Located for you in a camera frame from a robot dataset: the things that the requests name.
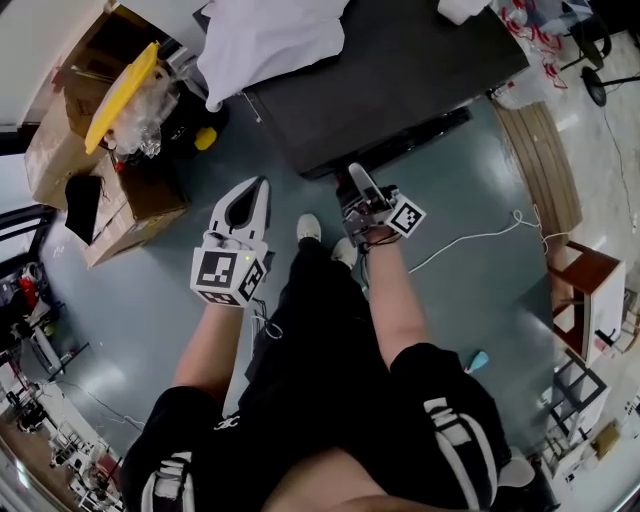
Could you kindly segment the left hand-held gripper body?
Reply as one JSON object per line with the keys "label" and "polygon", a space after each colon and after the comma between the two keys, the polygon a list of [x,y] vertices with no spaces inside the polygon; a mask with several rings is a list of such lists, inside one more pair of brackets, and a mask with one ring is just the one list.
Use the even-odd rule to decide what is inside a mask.
{"label": "left hand-held gripper body", "polygon": [[190,288],[211,304],[245,308],[268,273],[268,245],[205,232],[193,253]]}

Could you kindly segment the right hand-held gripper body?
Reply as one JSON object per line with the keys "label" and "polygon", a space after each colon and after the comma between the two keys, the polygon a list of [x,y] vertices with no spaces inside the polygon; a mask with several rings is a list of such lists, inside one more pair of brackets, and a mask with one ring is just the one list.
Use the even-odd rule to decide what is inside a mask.
{"label": "right hand-held gripper body", "polygon": [[354,244],[362,245],[375,228],[390,228],[408,238],[424,220],[426,214],[394,186],[369,187],[358,191],[341,207],[343,226]]}

